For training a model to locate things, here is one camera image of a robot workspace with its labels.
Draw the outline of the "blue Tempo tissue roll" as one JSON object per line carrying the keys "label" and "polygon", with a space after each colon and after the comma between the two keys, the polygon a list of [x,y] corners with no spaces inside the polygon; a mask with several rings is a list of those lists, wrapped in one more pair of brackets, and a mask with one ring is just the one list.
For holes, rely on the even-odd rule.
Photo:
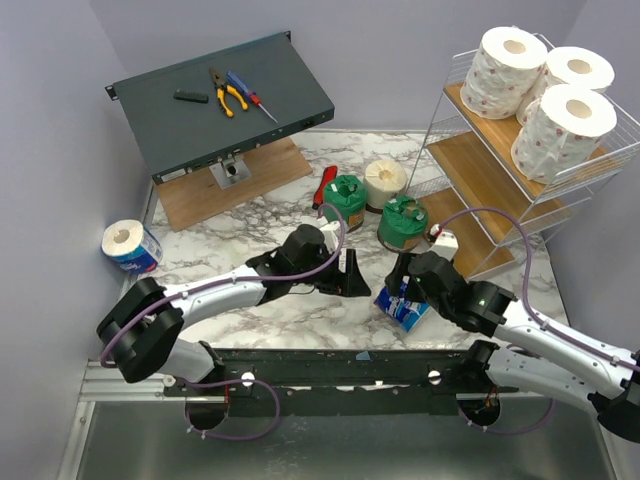
{"label": "blue Tempo tissue roll", "polygon": [[387,287],[383,287],[374,304],[388,317],[393,319],[405,332],[410,332],[429,310],[427,303],[409,301],[406,296],[408,284],[402,282],[399,294],[392,295]]}

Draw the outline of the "floral roll back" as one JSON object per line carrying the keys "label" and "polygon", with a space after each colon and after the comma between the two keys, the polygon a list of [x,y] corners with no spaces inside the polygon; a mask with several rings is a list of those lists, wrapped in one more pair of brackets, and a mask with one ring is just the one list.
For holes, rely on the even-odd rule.
{"label": "floral roll back", "polygon": [[604,95],[569,84],[549,87],[530,113],[511,158],[527,179],[541,184],[589,159],[617,125],[614,106]]}

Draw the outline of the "floral roll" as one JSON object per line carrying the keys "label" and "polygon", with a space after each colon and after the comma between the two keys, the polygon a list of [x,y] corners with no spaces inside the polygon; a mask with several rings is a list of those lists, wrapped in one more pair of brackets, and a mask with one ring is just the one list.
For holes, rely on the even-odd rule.
{"label": "floral roll", "polygon": [[531,109],[551,86],[571,84],[604,93],[613,84],[614,79],[613,66],[601,55],[581,47],[553,48],[547,54],[536,81],[518,107],[516,118],[524,125],[531,115]]}
{"label": "floral roll", "polygon": [[541,184],[589,159],[617,125],[614,106],[604,95],[569,84],[549,87],[530,113],[511,158],[527,179]]}
{"label": "floral roll", "polygon": [[541,40],[517,27],[486,31],[463,81],[461,101],[482,118],[514,115],[538,78],[547,52]]}

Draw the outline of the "floral roll front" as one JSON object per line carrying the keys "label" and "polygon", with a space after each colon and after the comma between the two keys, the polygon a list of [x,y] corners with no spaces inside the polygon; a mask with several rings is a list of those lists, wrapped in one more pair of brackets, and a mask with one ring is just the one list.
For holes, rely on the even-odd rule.
{"label": "floral roll front", "polygon": [[604,93],[613,84],[614,79],[613,66],[601,55],[581,47],[553,48],[547,54],[536,81],[518,107],[516,118],[524,125],[531,115],[531,109],[551,86],[571,84]]}

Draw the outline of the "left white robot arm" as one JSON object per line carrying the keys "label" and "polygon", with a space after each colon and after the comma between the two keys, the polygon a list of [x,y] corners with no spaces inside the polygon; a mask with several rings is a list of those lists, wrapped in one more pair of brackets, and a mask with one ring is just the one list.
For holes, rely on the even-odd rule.
{"label": "left white robot arm", "polygon": [[222,360],[207,342],[182,340],[180,333],[218,314],[277,300],[299,284],[325,295],[370,296],[356,253],[342,247],[343,238],[338,222],[302,224],[281,246],[225,275],[169,286],[153,277],[137,281],[97,326],[101,362],[128,383],[163,374],[187,381],[201,395],[214,393]]}

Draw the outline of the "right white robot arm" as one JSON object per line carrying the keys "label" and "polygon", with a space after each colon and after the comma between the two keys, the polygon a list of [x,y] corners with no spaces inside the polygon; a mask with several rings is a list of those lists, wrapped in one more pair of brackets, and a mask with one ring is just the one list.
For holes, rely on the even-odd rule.
{"label": "right white robot arm", "polygon": [[467,389],[480,392],[495,384],[539,393],[581,408],[610,433],[638,442],[638,354],[539,315],[491,282],[466,281],[452,261],[432,251],[400,254],[385,286],[392,295],[428,304],[467,332],[528,351],[517,360],[495,347],[487,359],[464,362],[459,371]]}

